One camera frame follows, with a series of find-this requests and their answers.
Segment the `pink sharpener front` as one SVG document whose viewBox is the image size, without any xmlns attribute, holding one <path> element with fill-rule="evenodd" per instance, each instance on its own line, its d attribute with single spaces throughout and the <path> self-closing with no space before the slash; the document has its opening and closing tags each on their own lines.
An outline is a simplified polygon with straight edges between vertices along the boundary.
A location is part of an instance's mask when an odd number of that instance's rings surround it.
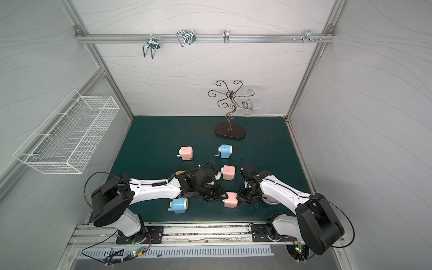
<svg viewBox="0 0 432 270">
<path fill-rule="evenodd" d="M 224 207 L 225 208 L 236 208 L 238 206 L 238 199 L 236 192 L 227 192 L 227 199 L 224 199 Z"/>
</svg>

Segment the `pink sharpener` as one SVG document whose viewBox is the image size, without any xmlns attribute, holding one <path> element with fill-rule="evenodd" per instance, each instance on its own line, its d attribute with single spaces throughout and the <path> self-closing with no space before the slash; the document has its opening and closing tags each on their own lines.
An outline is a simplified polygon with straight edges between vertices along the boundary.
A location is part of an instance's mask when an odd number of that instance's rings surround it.
<svg viewBox="0 0 432 270">
<path fill-rule="evenodd" d="M 193 159 L 193 154 L 192 146 L 182 146 L 179 149 L 177 156 L 183 161 L 191 161 Z"/>
<path fill-rule="evenodd" d="M 224 180 L 232 181 L 235 178 L 236 168 L 231 165 L 224 165 L 220 172 Z"/>
<path fill-rule="evenodd" d="M 238 206 L 238 199 L 236 192 L 227 192 L 227 199 L 224 199 L 224 207 L 225 208 L 236 208 Z"/>
</svg>

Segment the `blue sharpener front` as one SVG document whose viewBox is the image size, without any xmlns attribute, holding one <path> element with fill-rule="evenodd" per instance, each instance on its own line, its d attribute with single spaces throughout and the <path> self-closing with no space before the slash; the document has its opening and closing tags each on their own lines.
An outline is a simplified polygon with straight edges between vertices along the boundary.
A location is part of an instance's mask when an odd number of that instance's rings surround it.
<svg viewBox="0 0 432 270">
<path fill-rule="evenodd" d="M 175 214 L 184 214 L 189 207 L 188 198 L 174 199 L 169 204 L 169 211 L 173 211 Z"/>
</svg>

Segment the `blue sharpener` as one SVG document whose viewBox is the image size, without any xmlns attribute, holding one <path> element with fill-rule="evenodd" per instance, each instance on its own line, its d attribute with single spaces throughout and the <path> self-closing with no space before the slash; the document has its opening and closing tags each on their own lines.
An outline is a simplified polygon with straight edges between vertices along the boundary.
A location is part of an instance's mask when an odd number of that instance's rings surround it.
<svg viewBox="0 0 432 270">
<path fill-rule="evenodd" d="M 215 157 L 219 157 L 221 159 L 229 159 L 232 155 L 233 147 L 231 145 L 222 144 L 218 148 L 218 153 Z"/>
<path fill-rule="evenodd" d="M 169 204 L 169 211 L 173 211 L 175 214 L 184 214 L 189 207 L 188 198 L 174 199 Z"/>
</svg>

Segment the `blue sharpener back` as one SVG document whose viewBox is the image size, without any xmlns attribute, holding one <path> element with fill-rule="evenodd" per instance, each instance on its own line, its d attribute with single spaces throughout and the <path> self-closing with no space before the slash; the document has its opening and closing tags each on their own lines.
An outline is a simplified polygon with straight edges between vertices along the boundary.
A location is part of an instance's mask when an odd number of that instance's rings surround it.
<svg viewBox="0 0 432 270">
<path fill-rule="evenodd" d="M 222 144 L 218 148 L 218 153 L 215 157 L 219 157 L 221 159 L 229 159 L 232 155 L 233 147 L 231 145 Z"/>
</svg>

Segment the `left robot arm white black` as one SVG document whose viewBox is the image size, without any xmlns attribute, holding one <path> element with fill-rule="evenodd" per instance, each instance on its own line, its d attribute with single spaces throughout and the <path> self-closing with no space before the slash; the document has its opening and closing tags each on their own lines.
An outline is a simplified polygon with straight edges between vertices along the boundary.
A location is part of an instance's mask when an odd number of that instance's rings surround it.
<svg viewBox="0 0 432 270">
<path fill-rule="evenodd" d="M 221 174 L 215 170 L 213 162 L 175 172 L 163 180 L 139 180 L 126 173 L 111 177 L 91 194 L 93 225 L 113 226 L 125 237 L 146 231 L 142 218 L 129 209 L 133 204 L 170 199 L 168 210 L 183 214 L 193 196 L 210 203 L 229 199 L 228 192 L 216 183 Z"/>
</svg>

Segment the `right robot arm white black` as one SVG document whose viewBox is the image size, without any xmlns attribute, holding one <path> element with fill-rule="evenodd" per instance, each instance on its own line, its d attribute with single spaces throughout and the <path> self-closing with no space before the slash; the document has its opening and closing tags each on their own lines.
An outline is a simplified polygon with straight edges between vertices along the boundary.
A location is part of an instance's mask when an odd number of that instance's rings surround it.
<svg viewBox="0 0 432 270">
<path fill-rule="evenodd" d="M 239 202 L 252 204 L 259 199 L 273 199 L 295 214 L 295 217 L 278 214 L 270 219 L 267 227 L 272 240 L 289 236 L 322 255 L 344 236 L 345 229 L 334 207 L 322 194 L 299 191 L 270 172 L 258 172 L 249 164 L 243 166 L 240 172 L 244 186 L 237 194 Z"/>
</svg>

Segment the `purple bowl right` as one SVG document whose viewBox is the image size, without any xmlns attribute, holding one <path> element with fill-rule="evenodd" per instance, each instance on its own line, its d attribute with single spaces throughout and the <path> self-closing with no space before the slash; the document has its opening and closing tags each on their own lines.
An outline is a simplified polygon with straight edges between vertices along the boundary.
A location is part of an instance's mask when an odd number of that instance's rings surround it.
<svg viewBox="0 0 432 270">
<path fill-rule="evenodd" d="M 262 200 L 266 203 L 266 204 L 268 204 L 268 205 L 277 205 L 277 204 L 279 204 L 280 202 L 278 201 L 278 200 L 276 200 L 276 199 L 274 199 L 274 198 L 272 198 L 272 197 L 270 197 L 270 196 L 268 196 L 268 197 L 262 197 Z"/>
</svg>

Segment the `dark green table mat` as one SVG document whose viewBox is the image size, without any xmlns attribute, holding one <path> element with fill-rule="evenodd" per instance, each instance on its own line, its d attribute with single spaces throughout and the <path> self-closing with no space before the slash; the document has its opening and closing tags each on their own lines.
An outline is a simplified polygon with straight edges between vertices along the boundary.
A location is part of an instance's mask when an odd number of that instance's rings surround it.
<svg viewBox="0 0 432 270">
<path fill-rule="evenodd" d="M 160 180 L 214 161 L 216 169 L 224 165 L 240 169 L 251 164 L 297 190 L 310 191 L 284 118 L 235 117 L 234 123 L 246 129 L 246 136 L 237 140 L 216 135 L 215 126 L 222 121 L 221 117 L 135 117 L 114 165 L 102 178 L 127 173 L 136 179 Z M 222 144 L 233 147 L 229 159 L 215 157 Z M 192 146 L 191 161 L 177 156 L 182 146 Z M 184 214 L 169 211 L 167 199 L 139 202 L 130 208 L 145 222 L 258 222 L 276 213 L 291 215 L 281 204 L 260 201 L 232 209 L 225 208 L 221 201 L 208 203 L 195 197 L 189 199 Z"/>
</svg>

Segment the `brown scroll metal stand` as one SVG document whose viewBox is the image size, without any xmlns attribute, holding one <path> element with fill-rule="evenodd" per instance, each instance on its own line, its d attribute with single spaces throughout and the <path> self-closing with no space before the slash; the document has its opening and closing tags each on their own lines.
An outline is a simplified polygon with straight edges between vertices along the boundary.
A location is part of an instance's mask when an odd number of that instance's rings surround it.
<svg viewBox="0 0 432 270">
<path fill-rule="evenodd" d="M 218 80 L 215 82 L 217 87 L 225 86 L 226 91 L 221 92 L 218 90 L 208 91 L 208 96 L 211 98 L 216 98 L 218 94 L 222 95 L 222 98 L 217 101 L 217 106 L 221 109 L 228 109 L 229 112 L 225 115 L 226 122 L 218 123 L 214 129 L 215 133 L 221 137 L 228 137 L 233 139 L 241 139 L 246 135 L 246 129 L 238 124 L 233 124 L 234 113 L 240 107 L 236 102 L 237 92 L 242 88 L 243 82 L 235 80 L 233 82 L 237 86 L 237 89 L 232 91 L 229 89 L 228 84 L 223 80 Z"/>
</svg>

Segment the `clear wine glass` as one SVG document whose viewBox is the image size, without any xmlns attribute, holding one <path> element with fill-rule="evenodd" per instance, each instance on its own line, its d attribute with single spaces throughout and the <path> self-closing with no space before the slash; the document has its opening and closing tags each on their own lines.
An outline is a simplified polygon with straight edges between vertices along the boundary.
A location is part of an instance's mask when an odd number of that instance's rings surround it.
<svg viewBox="0 0 432 270">
<path fill-rule="evenodd" d="M 244 117 L 250 117 L 253 113 L 253 102 L 251 101 L 251 98 L 255 95 L 254 90 L 247 89 L 246 95 L 244 97 L 247 97 L 246 101 L 242 102 L 242 114 Z"/>
</svg>

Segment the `metal hook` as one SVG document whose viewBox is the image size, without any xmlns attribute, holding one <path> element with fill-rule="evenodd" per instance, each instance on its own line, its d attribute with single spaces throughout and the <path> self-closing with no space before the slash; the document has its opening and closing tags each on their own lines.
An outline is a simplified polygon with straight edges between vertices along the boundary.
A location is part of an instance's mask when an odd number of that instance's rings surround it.
<svg viewBox="0 0 432 270">
<path fill-rule="evenodd" d="M 152 59 L 154 59 L 158 49 L 160 49 L 159 40 L 156 38 L 150 37 L 147 40 L 147 44 L 142 46 L 143 56 L 148 57 L 148 55 L 150 55 L 150 57 Z"/>
<path fill-rule="evenodd" d="M 195 33 L 190 29 L 180 30 L 176 33 L 176 36 L 181 47 L 184 47 L 186 44 L 191 45 L 196 41 Z"/>
<path fill-rule="evenodd" d="M 312 32 L 310 30 L 307 30 L 304 33 L 304 36 L 302 36 L 301 38 L 293 38 L 292 40 L 294 42 L 302 42 L 302 43 L 321 43 L 322 42 L 322 38 L 313 37 Z"/>
<path fill-rule="evenodd" d="M 228 44 L 230 42 L 230 39 L 229 39 L 230 35 L 229 35 L 228 30 L 223 30 L 222 34 L 223 34 L 224 44 Z"/>
</svg>

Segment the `metal hook right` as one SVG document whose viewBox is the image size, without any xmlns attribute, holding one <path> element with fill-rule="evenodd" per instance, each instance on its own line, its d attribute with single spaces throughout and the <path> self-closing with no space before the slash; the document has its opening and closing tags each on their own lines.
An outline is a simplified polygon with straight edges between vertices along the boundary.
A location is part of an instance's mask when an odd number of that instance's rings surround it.
<svg viewBox="0 0 432 270">
<path fill-rule="evenodd" d="M 322 38 L 313 37 L 312 32 L 310 30 L 307 30 L 304 33 L 304 36 L 302 36 L 301 38 L 293 38 L 292 40 L 294 42 L 302 42 L 302 43 L 321 43 L 322 42 Z"/>
</svg>

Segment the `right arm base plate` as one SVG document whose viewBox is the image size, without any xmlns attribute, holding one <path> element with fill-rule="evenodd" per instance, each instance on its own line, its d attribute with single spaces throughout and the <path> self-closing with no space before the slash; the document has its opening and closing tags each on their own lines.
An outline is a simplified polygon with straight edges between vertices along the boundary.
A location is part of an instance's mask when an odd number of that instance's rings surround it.
<svg viewBox="0 0 432 270">
<path fill-rule="evenodd" d="M 247 230 L 250 232 L 252 241 L 255 243 L 294 243 L 297 240 L 290 236 L 280 235 L 268 224 L 250 223 L 247 225 Z"/>
</svg>

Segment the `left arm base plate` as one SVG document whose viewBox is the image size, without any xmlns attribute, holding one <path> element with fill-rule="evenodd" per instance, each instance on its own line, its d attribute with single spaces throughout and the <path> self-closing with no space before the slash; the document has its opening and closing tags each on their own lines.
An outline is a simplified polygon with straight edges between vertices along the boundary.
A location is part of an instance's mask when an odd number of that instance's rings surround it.
<svg viewBox="0 0 432 270">
<path fill-rule="evenodd" d="M 121 231 L 116 239 L 117 245 L 139 245 L 139 244 L 160 244 L 163 238 L 163 226 L 147 226 L 141 228 L 136 234 L 126 236 Z"/>
</svg>

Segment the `aluminium front rail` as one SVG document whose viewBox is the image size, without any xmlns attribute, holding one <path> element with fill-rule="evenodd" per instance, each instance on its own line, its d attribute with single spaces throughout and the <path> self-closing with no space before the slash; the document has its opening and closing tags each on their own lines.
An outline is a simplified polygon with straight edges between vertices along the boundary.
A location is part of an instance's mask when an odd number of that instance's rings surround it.
<svg viewBox="0 0 432 270">
<path fill-rule="evenodd" d="M 193 246 L 193 245 L 259 245 L 259 244 L 305 244 L 300 238 L 294 243 L 255 243 L 247 230 L 250 223 L 265 224 L 264 222 L 168 222 L 152 223 L 147 226 L 163 226 L 163 238 L 160 244 L 152 246 Z M 113 227 L 95 227 L 90 225 L 76 226 L 67 248 L 87 248 L 94 245 L 100 247 L 140 247 L 148 244 L 139 245 L 117 245 L 116 239 L 118 232 Z"/>
</svg>

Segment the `aluminium crossbar rail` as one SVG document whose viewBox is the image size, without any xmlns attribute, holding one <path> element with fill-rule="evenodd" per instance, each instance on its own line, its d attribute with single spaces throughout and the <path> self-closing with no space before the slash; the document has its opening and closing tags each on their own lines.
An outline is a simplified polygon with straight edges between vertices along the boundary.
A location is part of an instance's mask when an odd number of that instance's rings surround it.
<svg viewBox="0 0 432 270">
<path fill-rule="evenodd" d="M 315 38 L 322 38 L 321 43 L 331 43 L 336 40 L 335 35 L 312 34 Z M 224 44 L 223 34 L 195 34 L 197 44 Z M 229 44 L 245 43 L 295 43 L 293 38 L 301 38 L 300 34 L 233 34 L 229 32 Z M 75 39 L 81 44 L 145 44 L 150 38 L 156 38 L 161 45 L 179 44 L 176 34 L 89 34 L 76 36 Z"/>
</svg>

